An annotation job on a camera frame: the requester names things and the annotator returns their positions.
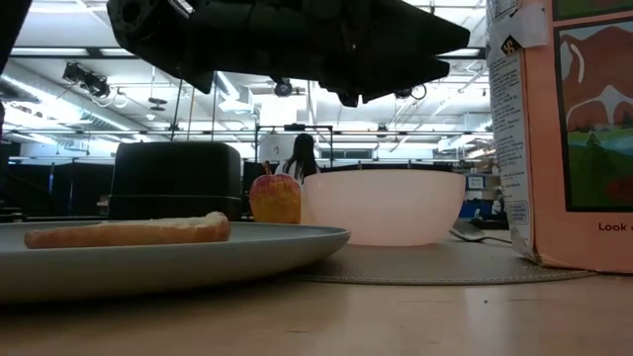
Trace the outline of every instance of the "milk carton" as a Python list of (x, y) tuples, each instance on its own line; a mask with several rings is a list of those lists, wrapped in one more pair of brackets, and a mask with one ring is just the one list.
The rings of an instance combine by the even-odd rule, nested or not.
[(489, 0), (488, 11), (514, 249), (633, 272), (633, 1)]

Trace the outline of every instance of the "plate rim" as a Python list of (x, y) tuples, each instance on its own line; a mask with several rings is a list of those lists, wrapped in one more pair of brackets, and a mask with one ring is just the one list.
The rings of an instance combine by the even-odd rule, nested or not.
[[(51, 223), (66, 223), (66, 222), (10, 222), (10, 223), (0, 223), (0, 231), (2, 231), (5, 226), (24, 226), (28, 225), (39, 225), (39, 224), (51, 224)], [(86, 223), (89, 225), (91, 223), (102, 223), (99, 221), (89, 221), (89, 222), (77, 222), (77, 223)], [(105, 253), (106, 251), (152, 251), (152, 250), (161, 250), (161, 249), (187, 249), (195, 247), (209, 247), (209, 246), (228, 246), (228, 245), (253, 245), (253, 244), (267, 244), (270, 242), (280, 242), (280, 241), (296, 241), (296, 240), (305, 240), (305, 239), (321, 239), (321, 238), (343, 238), (345, 239), (345, 243), (349, 241), (351, 237), (351, 231), (335, 226), (317, 226), (317, 225), (303, 225), (303, 224), (284, 224), (284, 223), (263, 223), (263, 222), (230, 222), (231, 225), (265, 225), (270, 227), (280, 227), (280, 228), (314, 228), (320, 229), (322, 233), (311, 235), (311, 236), (303, 236), (303, 237), (286, 237), (286, 238), (265, 238), (258, 240), (246, 240), (246, 241), (219, 241), (219, 242), (198, 242), (198, 243), (171, 243), (171, 244), (151, 244), (151, 245), (131, 245), (131, 246), (102, 246), (102, 247), (64, 247), (64, 248), (42, 248), (42, 249), (24, 249), (24, 250), (0, 250), (0, 257), (2, 256), (15, 256), (15, 255), (41, 255), (41, 254), (50, 254), (50, 253), (72, 253), (77, 251), (84, 251), (87, 253)]]

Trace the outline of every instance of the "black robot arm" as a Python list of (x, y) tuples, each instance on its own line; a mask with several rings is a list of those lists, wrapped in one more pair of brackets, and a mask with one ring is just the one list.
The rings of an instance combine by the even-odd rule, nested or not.
[(119, 44), (209, 93), (215, 70), (318, 81), (346, 106), (444, 77), (470, 32), (401, 0), (110, 0)]

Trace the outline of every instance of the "table surface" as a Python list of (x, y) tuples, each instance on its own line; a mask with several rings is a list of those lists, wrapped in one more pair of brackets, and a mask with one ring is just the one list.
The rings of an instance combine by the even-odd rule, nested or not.
[(633, 278), (489, 287), (284, 279), (0, 307), (0, 355), (632, 355)]

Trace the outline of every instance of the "white bowl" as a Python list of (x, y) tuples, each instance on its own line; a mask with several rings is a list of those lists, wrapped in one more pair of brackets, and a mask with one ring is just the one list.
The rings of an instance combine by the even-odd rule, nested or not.
[(419, 246), (448, 234), (466, 177), (424, 170), (359, 170), (306, 178), (302, 223), (352, 232), (349, 243)]

